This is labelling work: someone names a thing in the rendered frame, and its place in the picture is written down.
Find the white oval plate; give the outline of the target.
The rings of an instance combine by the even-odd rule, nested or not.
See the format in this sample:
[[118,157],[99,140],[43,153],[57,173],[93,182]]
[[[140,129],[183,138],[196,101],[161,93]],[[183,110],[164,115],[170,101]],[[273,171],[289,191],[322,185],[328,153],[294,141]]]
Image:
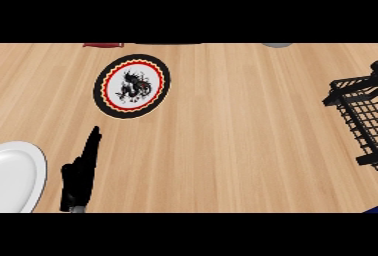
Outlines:
[[0,213],[31,213],[47,180],[41,149],[23,141],[0,144]]

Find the round dragon print plate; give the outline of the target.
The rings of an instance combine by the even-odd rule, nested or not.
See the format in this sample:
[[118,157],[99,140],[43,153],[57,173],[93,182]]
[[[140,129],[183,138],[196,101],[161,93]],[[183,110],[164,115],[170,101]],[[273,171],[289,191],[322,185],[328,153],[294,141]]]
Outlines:
[[118,58],[102,70],[93,88],[100,111],[118,119],[142,117],[162,102],[170,89],[164,62],[146,54]]

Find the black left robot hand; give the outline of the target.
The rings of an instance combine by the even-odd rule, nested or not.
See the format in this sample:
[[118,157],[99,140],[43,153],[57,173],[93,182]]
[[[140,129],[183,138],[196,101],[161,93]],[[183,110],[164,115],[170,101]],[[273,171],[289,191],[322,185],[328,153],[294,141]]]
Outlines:
[[62,166],[62,212],[69,212],[75,207],[85,207],[90,201],[100,139],[99,127],[94,126],[81,155],[72,163]]

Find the dark red object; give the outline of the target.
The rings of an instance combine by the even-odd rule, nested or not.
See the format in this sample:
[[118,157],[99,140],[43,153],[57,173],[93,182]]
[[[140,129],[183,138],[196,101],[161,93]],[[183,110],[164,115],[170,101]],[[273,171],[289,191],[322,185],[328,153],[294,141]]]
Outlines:
[[122,48],[124,47],[124,43],[84,43],[82,47]]

